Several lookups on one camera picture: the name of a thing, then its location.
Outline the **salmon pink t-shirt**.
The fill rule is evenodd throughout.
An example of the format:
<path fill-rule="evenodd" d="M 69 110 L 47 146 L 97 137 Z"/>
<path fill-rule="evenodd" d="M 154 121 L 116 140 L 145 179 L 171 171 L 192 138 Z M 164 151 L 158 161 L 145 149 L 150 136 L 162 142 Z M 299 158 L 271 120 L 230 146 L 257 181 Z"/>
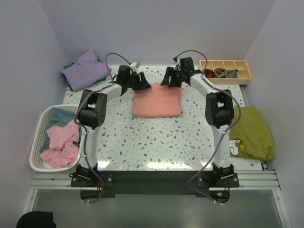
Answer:
<path fill-rule="evenodd" d="M 179 116 L 181 100 L 181 87 L 152 84 L 149 89 L 134 92 L 133 116 L 141 118 Z"/>

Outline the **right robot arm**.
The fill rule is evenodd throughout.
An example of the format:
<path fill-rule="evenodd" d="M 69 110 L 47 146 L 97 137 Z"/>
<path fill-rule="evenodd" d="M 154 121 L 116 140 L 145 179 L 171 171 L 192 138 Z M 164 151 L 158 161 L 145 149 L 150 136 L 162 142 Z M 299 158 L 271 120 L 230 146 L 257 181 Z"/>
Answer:
<path fill-rule="evenodd" d="M 175 67 L 167 67 L 162 86 L 181 87 L 182 83 L 195 88 L 206 99 L 205 118 L 211 126 L 215 154 L 212 156 L 212 182 L 221 187 L 233 176 L 230 159 L 229 127 L 234 118 L 231 92 L 216 88 L 200 70 L 196 70 L 191 57 L 174 59 Z"/>

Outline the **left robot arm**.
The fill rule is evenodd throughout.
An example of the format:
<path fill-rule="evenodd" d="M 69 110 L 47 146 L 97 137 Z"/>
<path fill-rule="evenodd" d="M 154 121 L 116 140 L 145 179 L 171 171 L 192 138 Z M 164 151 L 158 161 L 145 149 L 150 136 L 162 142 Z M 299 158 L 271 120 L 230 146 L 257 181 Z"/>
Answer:
<path fill-rule="evenodd" d="M 140 62 L 121 65 L 114 81 L 99 90 L 84 90 L 78 111 L 77 124 L 80 125 L 82 135 L 80 143 L 80 160 L 76 168 L 81 180 L 87 186 L 94 186 L 98 182 L 97 174 L 97 138 L 100 127 L 106 117 L 107 102 L 122 96 L 130 88 L 134 91 L 150 89 L 144 73 L 139 72 Z"/>

